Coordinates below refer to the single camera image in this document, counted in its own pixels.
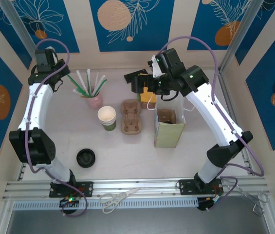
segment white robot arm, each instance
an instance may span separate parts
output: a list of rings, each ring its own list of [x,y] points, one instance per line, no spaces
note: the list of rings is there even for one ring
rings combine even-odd
[[[52,47],[48,47],[45,50],[37,50],[36,58],[37,65],[32,69],[31,76],[28,79],[29,99],[26,111],[18,126],[18,130],[11,131],[9,139],[20,161],[28,163],[25,152],[25,130],[28,123],[28,113],[30,108],[32,108],[28,129],[28,146],[32,165],[37,169],[42,168],[47,172],[47,175],[53,179],[51,187],[53,186],[54,190],[67,190],[67,186],[63,186],[58,181],[60,180],[75,185],[74,175],[72,171],[66,168],[55,156],[55,144],[45,134],[44,129],[46,113],[51,97],[53,93],[57,91],[55,86],[58,82],[62,82],[61,78],[69,74],[70,71],[68,67],[65,67],[65,69],[41,85],[42,80],[62,67],[64,61],[57,59],[57,55]],[[36,90],[40,85],[41,87],[36,95]],[[31,107],[33,97],[35,97],[35,101]]]
[[[202,69],[198,66],[185,69],[175,49],[169,49],[153,56],[148,64],[152,68],[152,75],[139,75],[141,72],[125,75],[126,78],[131,79],[132,91],[142,93],[146,84],[148,91],[161,95],[163,101],[172,100],[181,93],[197,108],[216,138],[217,144],[207,151],[207,161],[195,175],[195,183],[198,190],[203,193],[203,185],[213,181],[227,162],[234,158],[244,147],[242,142],[237,138],[236,133],[246,143],[253,136],[249,131],[243,132],[233,122],[215,97],[215,103],[235,129],[234,131],[231,130],[212,101],[212,86]],[[170,90],[176,91],[175,97],[169,100],[163,99],[164,95],[170,94]]]

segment white paper cup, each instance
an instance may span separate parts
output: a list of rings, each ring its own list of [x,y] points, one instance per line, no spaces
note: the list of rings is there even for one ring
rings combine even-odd
[[[112,131],[116,124],[116,111],[111,106],[104,106],[97,113],[99,122],[107,131]]]
[[[111,106],[103,106],[99,109],[97,116],[101,123],[113,122],[116,119],[116,110]]]

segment black cup lid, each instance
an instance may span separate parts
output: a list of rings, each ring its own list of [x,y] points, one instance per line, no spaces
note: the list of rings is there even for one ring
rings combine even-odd
[[[77,154],[77,162],[80,167],[88,168],[95,163],[95,154],[93,150],[83,149]]]

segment scissors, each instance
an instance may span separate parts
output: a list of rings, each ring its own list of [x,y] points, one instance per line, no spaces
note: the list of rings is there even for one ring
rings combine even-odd
[[[119,193],[119,194],[103,194],[100,196],[99,198],[99,202],[102,204],[105,204],[103,207],[103,213],[104,214],[110,214],[111,212],[114,211],[114,209],[117,208],[117,206],[119,205],[119,203],[127,198],[128,196],[130,196],[131,194],[137,192],[140,188],[136,188],[136,189],[131,189],[129,191],[123,192],[123,193]]]

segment cardboard cup holder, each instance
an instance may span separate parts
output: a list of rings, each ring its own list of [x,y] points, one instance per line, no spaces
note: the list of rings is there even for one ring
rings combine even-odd
[[[124,118],[121,122],[121,131],[126,135],[136,135],[142,130],[142,121],[138,117],[142,106],[138,100],[125,100],[121,104],[121,113]]]

